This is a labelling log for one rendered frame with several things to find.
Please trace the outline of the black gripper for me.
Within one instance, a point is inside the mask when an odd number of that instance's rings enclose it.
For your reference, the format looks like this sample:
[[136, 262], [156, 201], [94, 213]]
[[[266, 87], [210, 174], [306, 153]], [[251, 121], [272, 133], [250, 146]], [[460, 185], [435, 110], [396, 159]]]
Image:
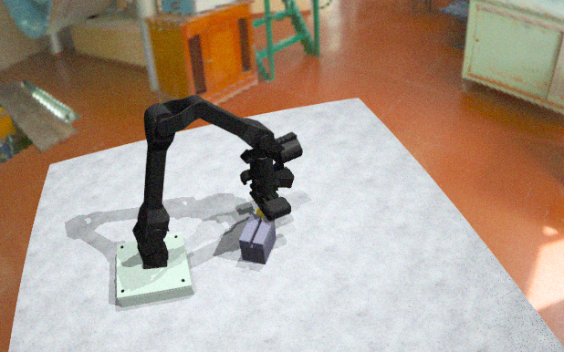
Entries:
[[279, 197], [277, 191], [273, 192], [273, 181], [277, 174], [273, 171], [267, 176], [258, 177], [251, 173], [250, 169], [242, 171], [240, 181], [246, 185], [251, 181], [249, 192], [256, 205], [269, 221], [274, 221], [280, 217], [291, 213], [291, 205], [284, 197]]

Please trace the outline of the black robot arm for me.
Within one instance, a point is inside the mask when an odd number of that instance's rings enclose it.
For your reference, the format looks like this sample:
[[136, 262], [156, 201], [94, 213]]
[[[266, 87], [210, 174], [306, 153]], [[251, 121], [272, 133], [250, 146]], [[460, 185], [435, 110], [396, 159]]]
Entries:
[[[240, 158], [258, 177], [273, 171], [273, 192], [291, 188], [294, 175], [284, 166], [302, 156], [303, 149], [293, 131], [275, 139], [274, 132], [259, 121], [241, 118], [197, 95], [150, 105], [144, 113], [148, 144], [143, 204], [133, 233], [143, 262], [143, 269], [166, 267], [169, 252], [163, 238], [169, 232], [170, 216], [162, 205], [167, 150], [175, 132], [185, 129], [196, 119], [203, 119], [241, 138], [253, 149], [245, 149]], [[276, 163], [273, 165], [273, 161]]]

